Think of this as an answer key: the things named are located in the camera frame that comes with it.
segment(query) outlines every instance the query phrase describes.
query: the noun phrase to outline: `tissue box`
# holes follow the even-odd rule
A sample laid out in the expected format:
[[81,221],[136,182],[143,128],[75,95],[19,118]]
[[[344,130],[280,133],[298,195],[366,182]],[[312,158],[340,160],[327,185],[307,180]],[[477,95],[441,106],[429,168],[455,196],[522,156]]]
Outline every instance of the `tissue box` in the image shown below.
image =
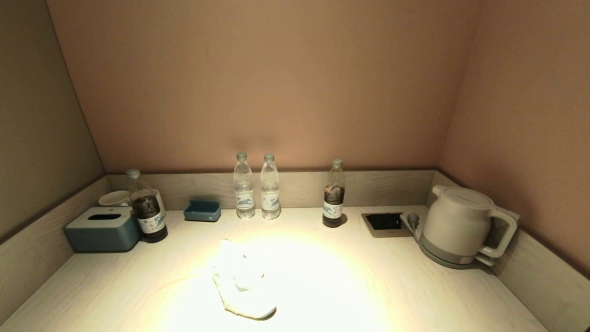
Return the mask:
[[185,219],[193,222],[216,222],[220,216],[218,201],[191,200],[185,210]]
[[133,209],[91,207],[64,228],[72,248],[78,252],[128,251],[142,237]]

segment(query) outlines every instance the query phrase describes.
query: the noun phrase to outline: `clear water bottle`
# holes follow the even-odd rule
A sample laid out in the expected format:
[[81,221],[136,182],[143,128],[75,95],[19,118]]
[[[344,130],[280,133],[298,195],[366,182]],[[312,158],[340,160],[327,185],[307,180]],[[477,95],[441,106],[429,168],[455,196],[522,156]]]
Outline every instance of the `clear water bottle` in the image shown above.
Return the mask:
[[328,173],[328,185],[324,190],[323,223],[327,227],[338,227],[342,224],[344,182],[342,160],[334,159],[332,169]]
[[262,216],[275,219],[281,214],[278,200],[278,169],[274,163],[274,154],[264,155],[264,165],[260,171],[260,187],[262,192]]
[[254,186],[252,169],[248,165],[248,156],[240,152],[234,168],[235,208],[240,218],[250,218],[254,215]]
[[153,243],[164,240],[168,236],[168,228],[156,197],[158,192],[140,178],[142,173],[139,170],[129,170],[125,174],[131,179],[129,201],[145,241]]

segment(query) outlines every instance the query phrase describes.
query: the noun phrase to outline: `wooden countertop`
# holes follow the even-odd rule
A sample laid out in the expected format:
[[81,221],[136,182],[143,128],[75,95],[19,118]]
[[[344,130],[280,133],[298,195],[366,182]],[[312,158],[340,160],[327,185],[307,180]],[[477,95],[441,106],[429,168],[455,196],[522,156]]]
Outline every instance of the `wooden countertop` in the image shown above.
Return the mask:
[[[487,268],[437,265],[411,237],[374,239],[360,217],[411,211],[425,220],[425,206],[345,207],[348,222],[335,229],[321,208],[275,220],[223,210],[216,223],[169,211],[165,240],[75,254],[0,331],[546,331]],[[267,267],[270,319],[223,309],[210,272],[222,238]]]

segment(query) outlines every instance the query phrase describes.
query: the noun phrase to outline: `beige wall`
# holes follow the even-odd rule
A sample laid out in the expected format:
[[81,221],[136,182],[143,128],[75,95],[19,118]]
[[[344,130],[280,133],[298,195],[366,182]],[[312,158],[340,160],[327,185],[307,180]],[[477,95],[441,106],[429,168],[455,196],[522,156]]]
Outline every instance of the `beige wall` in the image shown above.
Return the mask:
[[434,167],[480,4],[47,2],[107,172]]
[[43,0],[0,1],[0,243],[103,173]]
[[589,1],[487,1],[440,167],[590,271],[589,18]]

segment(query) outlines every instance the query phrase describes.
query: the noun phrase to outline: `white kettle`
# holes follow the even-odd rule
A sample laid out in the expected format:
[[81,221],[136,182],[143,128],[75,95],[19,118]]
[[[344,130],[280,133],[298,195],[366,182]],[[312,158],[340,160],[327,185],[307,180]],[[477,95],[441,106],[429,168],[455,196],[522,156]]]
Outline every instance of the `white kettle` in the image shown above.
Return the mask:
[[[497,207],[489,197],[471,189],[435,185],[432,192],[438,199],[428,211],[420,236],[424,254],[449,268],[467,268],[473,259],[492,266],[494,260],[490,258],[504,254],[519,215]],[[508,224],[497,248],[484,245],[491,217]]]

